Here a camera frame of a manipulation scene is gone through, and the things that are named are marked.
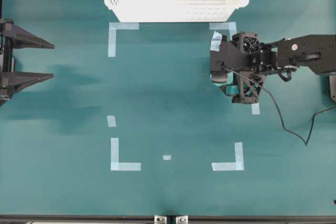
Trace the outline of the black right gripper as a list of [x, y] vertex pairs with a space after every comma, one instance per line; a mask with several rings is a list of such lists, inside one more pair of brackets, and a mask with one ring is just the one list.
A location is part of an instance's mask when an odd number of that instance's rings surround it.
[[209, 70], [212, 82], [224, 82], [223, 93], [232, 98], [232, 103], [258, 103], [266, 74], [276, 70], [273, 48], [278, 42], [263, 43], [258, 35], [240, 32], [228, 40], [226, 35], [213, 32], [210, 42]]

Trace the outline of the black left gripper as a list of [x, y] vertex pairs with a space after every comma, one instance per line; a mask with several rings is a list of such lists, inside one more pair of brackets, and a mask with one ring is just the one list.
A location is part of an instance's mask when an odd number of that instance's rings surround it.
[[1, 19], [1, 106], [23, 89], [54, 77], [52, 73], [15, 73], [14, 48], [54, 49], [55, 46], [14, 25], [12, 19]]

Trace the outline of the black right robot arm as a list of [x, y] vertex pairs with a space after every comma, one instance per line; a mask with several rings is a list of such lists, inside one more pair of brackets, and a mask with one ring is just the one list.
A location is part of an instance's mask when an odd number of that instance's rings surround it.
[[307, 67], [316, 75], [334, 75], [335, 35], [306, 35], [264, 43], [256, 33], [242, 31], [231, 39], [214, 32], [211, 39], [211, 80], [232, 98], [232, 103], [258, 103], [269, 75], [288, 82], [299, 67]]

